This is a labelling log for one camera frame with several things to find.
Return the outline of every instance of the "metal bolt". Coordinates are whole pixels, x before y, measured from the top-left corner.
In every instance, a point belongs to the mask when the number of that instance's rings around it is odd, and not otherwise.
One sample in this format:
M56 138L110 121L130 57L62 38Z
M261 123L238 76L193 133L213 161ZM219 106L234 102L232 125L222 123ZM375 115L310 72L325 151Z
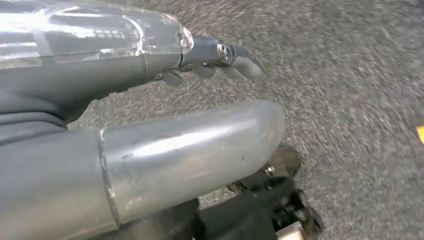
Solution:
M187 48L187 41L185 39L181 39L180 44L183 49Z
M156 81L159 81L159 80L162 80L163 77L164 77L164 74L163 73L159 73L153 79L156 80Z
M218 44L216 44L216 51L218 52L218 55L221 57L227 56L227 47L223 42L218 42Z
M273 172L275 172L275 168L272 165L269 165L266 169L265 169L265 173L268 176L271 176L273 174Z

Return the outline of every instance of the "screw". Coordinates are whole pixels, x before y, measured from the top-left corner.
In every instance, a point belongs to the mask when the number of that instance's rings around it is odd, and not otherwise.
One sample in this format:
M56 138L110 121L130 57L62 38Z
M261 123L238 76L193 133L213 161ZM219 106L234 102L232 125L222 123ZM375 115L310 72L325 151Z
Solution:
M218 44L216 44L216 51L221 57L227 56L227 47L223 42L218 42Z
M273 172L275 172L275 168L272 165L269 165L266 169L265 169L265 173L268 176L271 176L273 174Z
M180 44L183 49L187 48L187 41L185 39L181 39Z

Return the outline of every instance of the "gray carpet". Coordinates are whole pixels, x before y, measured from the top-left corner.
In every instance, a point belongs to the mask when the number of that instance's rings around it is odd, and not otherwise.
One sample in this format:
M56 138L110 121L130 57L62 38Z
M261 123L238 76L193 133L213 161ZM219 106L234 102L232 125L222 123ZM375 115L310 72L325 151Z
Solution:
M321 239L424 239L424 145L415 130L424 124L421 1L121 1L243 45L269 78L148 84L93 102L74 127L273 100L286 108L284 143L304 159L297 182L327 224ZM228 196L217 191L203 204Z

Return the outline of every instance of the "prosthetic hand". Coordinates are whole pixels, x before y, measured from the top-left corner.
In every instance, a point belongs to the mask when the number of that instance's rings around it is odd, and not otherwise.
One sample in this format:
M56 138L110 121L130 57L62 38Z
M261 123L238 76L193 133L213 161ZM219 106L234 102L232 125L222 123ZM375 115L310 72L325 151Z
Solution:
M92 1L0 0L0 235L87 239L258 171L284 132L255 101L68 131L94 100L178 72L262 74L250 54L175 17Z

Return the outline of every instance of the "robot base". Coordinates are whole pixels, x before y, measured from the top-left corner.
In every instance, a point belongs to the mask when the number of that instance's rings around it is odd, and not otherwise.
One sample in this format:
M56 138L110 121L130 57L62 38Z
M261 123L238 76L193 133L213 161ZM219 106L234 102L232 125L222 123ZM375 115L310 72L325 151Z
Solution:
M314 240L324 224L292 179L300 167L295 153L280 146L269 165L232 184L239 194L221 204L197 210L194 199L95 239Z

